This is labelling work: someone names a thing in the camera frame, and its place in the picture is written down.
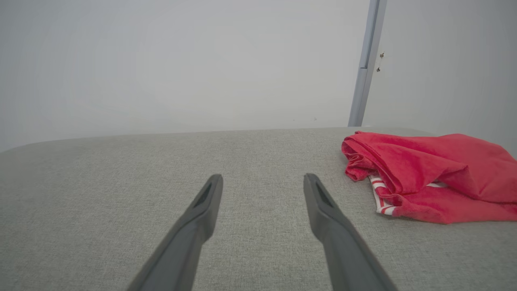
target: couch cushion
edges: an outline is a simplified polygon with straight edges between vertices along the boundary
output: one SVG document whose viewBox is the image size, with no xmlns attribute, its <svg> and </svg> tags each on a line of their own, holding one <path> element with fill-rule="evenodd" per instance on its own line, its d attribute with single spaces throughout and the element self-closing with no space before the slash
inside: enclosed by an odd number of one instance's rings
<svg viewBox="0 0 517 291">
<path fill-rule="evenodd" d="M 515 290 L 517 223 L 438 225 L 375 213 L 341 142 L 359 128 L 83 138 L 0 153 L 0 284 L 122 290 L 206 179 L 224 177 L 193 290 L 330 290 L 303 175 L 319 176 L 399 290 Z M 361 128 L 403 136 L 401 128 Z"/>
</svg>

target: white wall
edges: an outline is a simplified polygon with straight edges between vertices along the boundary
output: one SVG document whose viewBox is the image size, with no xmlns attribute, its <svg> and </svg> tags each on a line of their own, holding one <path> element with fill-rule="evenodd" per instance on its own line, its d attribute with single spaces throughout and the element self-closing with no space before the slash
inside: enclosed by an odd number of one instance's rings
<svg viewBox="0 0 517 291">
<path fill-rule="evenodd" d="M 516 15 L 515 0 L 388 0 L 363 125 L 464 133 L 517 157 Z"/>
<path fill-rule="evenodd" d="M 368 5 L 2 1 L 0 151 L 102 135 L 346 126 Z"/>
</svg>

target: gray couch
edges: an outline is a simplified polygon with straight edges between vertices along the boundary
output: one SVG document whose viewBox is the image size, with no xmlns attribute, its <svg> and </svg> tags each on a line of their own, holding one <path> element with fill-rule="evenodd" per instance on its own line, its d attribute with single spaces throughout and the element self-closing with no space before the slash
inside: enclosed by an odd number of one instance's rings
<svg viewBox="0 0 517 291">
<path fill-rule="evenodd" d="M 438 225 L 375 213 L 319 128 L 83 138 L 0 153 L 0 289 L 122 290 L 206 179 L 224 177 L 193 290 L 330 290 L 303 175 L 319 176 L 400 291 L 516 290 L 517 223 Z"/>
</svg>

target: red cloth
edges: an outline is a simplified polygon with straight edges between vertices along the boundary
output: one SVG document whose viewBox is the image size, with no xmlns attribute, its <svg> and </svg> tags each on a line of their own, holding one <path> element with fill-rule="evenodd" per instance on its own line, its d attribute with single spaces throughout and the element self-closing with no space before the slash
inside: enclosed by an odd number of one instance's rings
<svg viewBox="0 0 517 291">
<path fill-rule="evenodd" d="M 394 206 L 393 216 L 445 224 L 517 221 L 517 161 L 499 145 L 461 134 L 356 132 L 341 150 L 352 180 L 380 176 L 372 183 L 384 185 L 375 192 Z M 437 181 L 447 187 L 431 186 Z"/>
</svg>

